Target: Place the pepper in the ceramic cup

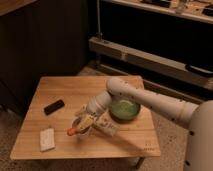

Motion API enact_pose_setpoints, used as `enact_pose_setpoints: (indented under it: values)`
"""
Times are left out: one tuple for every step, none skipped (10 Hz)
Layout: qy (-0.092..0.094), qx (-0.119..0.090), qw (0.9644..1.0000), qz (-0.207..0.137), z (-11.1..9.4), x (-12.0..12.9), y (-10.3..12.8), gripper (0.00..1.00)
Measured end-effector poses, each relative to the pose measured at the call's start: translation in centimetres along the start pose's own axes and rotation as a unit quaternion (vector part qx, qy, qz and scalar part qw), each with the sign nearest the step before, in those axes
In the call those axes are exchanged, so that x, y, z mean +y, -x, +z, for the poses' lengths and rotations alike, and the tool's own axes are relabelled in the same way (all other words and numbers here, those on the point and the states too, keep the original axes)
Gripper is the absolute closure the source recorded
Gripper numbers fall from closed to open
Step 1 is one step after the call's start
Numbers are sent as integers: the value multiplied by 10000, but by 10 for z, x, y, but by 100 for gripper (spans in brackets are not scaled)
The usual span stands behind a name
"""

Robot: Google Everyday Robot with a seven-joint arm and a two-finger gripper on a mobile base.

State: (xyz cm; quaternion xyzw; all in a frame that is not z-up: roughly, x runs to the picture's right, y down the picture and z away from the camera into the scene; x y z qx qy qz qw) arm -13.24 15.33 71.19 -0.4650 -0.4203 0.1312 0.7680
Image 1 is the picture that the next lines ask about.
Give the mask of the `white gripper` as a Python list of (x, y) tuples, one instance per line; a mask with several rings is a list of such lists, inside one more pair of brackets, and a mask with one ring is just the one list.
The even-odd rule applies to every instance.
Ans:
[(76, 131), (83, 131), (90, 127), (99, 117), (97, 112), (91, 112), (83, 105), (75, 115), (78, 117), (73, 121), (72, 127)]

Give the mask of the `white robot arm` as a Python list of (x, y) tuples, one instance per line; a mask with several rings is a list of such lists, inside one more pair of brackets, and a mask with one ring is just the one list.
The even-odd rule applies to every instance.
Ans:
[(115, 98), (130, 99), (187, 129), (184, 171), (213, 171), (213, 100), (197, 105), (136, 88), (120, 77), (110, 77), (106, 89), (87, 103), (86, 115), (73, 133), (91, 127)]

